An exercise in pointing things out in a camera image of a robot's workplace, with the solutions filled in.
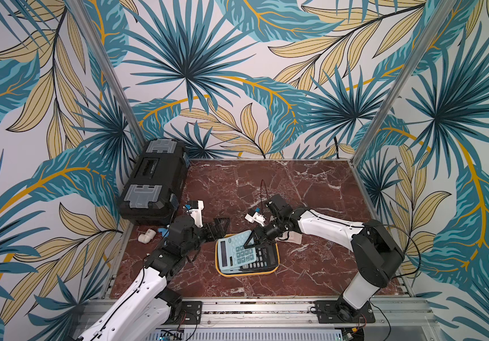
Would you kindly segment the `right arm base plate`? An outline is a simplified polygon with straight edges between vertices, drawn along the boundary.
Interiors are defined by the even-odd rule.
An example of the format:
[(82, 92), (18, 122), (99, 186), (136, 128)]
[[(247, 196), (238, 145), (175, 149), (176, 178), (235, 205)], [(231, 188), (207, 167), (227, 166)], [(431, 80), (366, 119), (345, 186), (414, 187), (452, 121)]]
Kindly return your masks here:
[(364, 325), (376, 321), (369, 302), (361, 309), (355, 309), (344, 300), (315, 301), (309, 311), (317, 317), (320, 324)]

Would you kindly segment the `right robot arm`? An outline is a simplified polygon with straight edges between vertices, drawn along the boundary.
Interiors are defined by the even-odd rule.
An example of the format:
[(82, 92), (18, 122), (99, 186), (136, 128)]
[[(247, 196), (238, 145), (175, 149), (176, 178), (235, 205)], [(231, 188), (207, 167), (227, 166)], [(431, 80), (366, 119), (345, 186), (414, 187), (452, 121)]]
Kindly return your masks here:
[(338, 300), (316, 307), (315, 312), (342, 323), (355, 322), (365, 316), (369, 300), (388, 286), (404, 261), (404, 252), (379, 221), (366, 223), (330, 217), (308, 207), (293, 209), (279, 195), (272, 196), (264, 206), (270, 211), (267, 219), (258, 209), (249, 210), (245, 219), (256, 223), (249, 240), (254, 246), (271, 244), (287, 232), (323, 238), (353, 252), (358, 273)]

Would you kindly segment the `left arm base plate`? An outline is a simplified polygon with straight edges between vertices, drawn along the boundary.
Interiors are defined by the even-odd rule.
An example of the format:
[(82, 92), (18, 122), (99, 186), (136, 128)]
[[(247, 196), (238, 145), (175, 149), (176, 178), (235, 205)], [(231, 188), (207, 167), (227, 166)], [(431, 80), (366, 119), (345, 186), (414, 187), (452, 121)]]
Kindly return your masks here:
[(170, 306), (162, 299), (151, 301), (137, 322), (154, 327), (160, 325), (195, 324), (200, 321), (202, 301), (183, 301)]

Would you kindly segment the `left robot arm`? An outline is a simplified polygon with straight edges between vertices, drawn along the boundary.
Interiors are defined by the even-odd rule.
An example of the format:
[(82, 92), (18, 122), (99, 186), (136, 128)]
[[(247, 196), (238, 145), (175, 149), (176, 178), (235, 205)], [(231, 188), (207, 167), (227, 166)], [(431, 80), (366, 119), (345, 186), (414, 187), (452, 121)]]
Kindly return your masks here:
[(168, 288), (171, 280), (194, 260), (203, 244), (226, 236), (227, 217), (201, 227), (190, 214), (175, 218), (158, 246), (146, 257), (137, 278), (124, 294), (83, 331), (77, 340), (140, 340), (181, 313), (182, 297)]

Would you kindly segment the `black calculator with grey keys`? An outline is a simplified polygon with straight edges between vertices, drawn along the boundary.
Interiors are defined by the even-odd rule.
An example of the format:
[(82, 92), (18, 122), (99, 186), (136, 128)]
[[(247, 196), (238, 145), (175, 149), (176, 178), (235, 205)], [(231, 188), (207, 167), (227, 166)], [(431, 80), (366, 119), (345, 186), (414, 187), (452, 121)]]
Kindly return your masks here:
[(258, 272), (274, 271), (279, 266), (279, 252), (276, 244), (263, 244), (256, 247), (257, 261), (251, 270)]

